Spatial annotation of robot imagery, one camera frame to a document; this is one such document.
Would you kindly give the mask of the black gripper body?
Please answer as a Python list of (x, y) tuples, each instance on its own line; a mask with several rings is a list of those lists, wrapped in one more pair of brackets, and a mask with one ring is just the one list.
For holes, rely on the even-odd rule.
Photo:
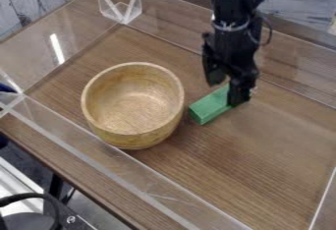
[(258, 77), (254, 53), (261, 41), (262, 24), (242, 25), (236, 29), (210, 23), (213, 32), (202, 34), (202, 55), (212, 55), (224, 64), (225, 76), (252, 75)]

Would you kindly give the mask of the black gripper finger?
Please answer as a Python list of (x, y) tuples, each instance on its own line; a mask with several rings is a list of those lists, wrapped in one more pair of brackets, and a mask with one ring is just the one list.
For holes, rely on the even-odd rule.
[(212, 55), (202, 55), (202, 66), (205, 79), (209, 86), (220, 85), (225, 80), (224, 64), (218, 58)]
[(256, 86), (257, 75), (230, 75), (228, 84), (228, 104), (232, 107), (248, 102)]

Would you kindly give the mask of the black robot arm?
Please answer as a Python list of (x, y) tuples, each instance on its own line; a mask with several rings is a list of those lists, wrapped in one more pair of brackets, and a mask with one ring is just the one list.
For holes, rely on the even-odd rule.
[(234, 107), (250, 99), (258, 68), (254, 53), (270, 43), (261, 40), (265, 18), (257, 8), (264, 0), (210, 0), (212, 31), (202, 33), (202, 66), (209, 86), (229, 78), (226, 103)]

